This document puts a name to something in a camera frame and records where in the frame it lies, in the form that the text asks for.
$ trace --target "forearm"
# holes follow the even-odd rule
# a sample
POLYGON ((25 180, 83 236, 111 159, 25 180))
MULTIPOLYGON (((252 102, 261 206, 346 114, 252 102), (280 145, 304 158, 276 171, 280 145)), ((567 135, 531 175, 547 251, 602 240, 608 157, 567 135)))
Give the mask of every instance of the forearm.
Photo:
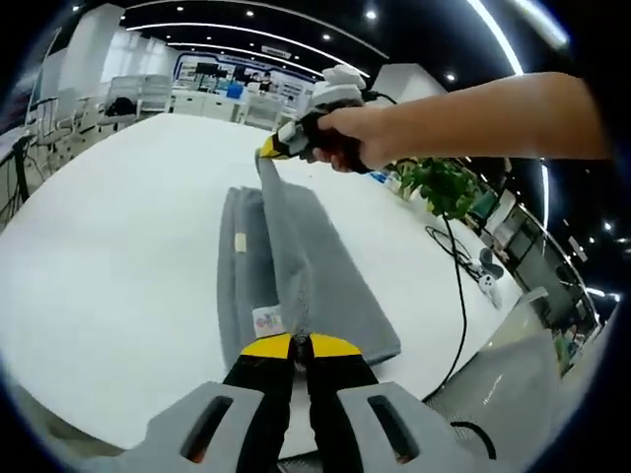
POLYGON ((606 159, 584 82, 530 74, 384 109, 387 157, 606 159))

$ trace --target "gray cloth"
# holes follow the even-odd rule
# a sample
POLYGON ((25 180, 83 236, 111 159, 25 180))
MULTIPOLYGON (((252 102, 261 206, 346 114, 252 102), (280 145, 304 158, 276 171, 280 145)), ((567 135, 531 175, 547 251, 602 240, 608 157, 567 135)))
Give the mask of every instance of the gray cloth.
POLYGON ((252 311, 280 304, 294 335, 331 335, 368 363, 400 353, 400 341, 316 195, 258 163, 261 191, 231 189, 220 234, 218 309, 224 357, 232 364, 255 340, 252 311), (246 251, 235 249, 246 235, 246 251))

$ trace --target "table surface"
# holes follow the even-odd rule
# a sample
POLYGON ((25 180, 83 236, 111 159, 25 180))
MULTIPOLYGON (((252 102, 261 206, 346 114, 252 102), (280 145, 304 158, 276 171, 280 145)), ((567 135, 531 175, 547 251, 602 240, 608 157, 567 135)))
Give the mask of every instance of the table surface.
MULTIPOLYGON (((259 187, 263 130, 161 114, 121 130, 49 179, 0 236, 0 350, 35 399, 78 429, 129 448, 148 421, 227 372, 217 325, 219 223, 230 186, 259 187)), ((424 231, 443 229, 369 176, 294 160, 400 337, 375 367, 422 399, 442 381, 460 339, 454 261, 424 231)), ((456 236, 482 242, 460 222, 456 236)), ((522 294, 506 274, 497 310, 465 273, 468 332, 458 368, 522 294)), ((316 448, 297 383, 281 456, 316 448)))

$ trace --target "ceiling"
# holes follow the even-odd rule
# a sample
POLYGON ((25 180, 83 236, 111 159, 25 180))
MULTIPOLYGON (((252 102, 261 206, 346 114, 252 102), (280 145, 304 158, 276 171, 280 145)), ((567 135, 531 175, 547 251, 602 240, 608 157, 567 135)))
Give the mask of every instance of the ceiling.
MULTIPOLYGON (((572 60, 568 49, 559 51, 548 45, 507 0, 266 0, 264 3, 111 0, 109 3, 126 9, 121 20, 126 28, 190 22, 241 29, 170 26, 143 30, 144 34, 169 42, 207 43, 255 52, 268 45, 284 49, 291 53, 291 62, 315 71, 337 64, 330 57, 334 56, 364 71, 370 76, 369 84, 383 64, 415 62, 452 91, 514 74, 497 38, 472 6, 480 1, 505 34, 525 72, 580 75, 579 65, 572 60), (375 18, 366 17, 369 10, 376 13, 375 18), (293 42, 252 31, 283 36, 293 42), (448 81, 448 74, 454 74, 456 79, 448 81)), ((96 6, 104 2, 89 3, 96 6)), ((544 3, 572 32, 579 31, 589 19, 573 0, 544 3)), ((190 50, 190 46, 174 47, 190 50)), ((287 67, 306 73, 299 67, 287 67)), ((513 163, 515 178, 510 181, 510 188, 519 191, 520 201, 543 220, 542 163, 533 160, 513 160, 513 163)), ((569 237, 585 248, 588 262, 573 258, 573 263, 588 286, 606 292, 622 291, 631 269, 631 239, 628 244, 619 240, 631 237, 631 221, 614 165, 558 161, 543 164, 548 166, 550 176, 550 232, 569 254, 573 252, 569 237), (613 225, 610 231, 604 228, 604 222, 613 225)), ((497 184, 504 165, 502 160, 476 159, 470 167, 484 173, 491 184, 497 184)))

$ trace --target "hand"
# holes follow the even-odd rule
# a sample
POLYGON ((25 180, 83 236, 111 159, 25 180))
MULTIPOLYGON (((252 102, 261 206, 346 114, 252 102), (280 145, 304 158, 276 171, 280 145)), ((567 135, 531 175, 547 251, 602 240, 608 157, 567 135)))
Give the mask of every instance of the hand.
MULTIPOLYGON (((349 106, 334 110, 323 116, 317 126, 320 130, 335 129, 342 135, 356 138, 361 142, 359 156, 370 169, 380 169, 388 163, 385 146, 383 112, 374 106, 349 106)), ((344 156, 314 149, 316 161, 331 163, 335 170, 350 172, 344 165, 344 156)))

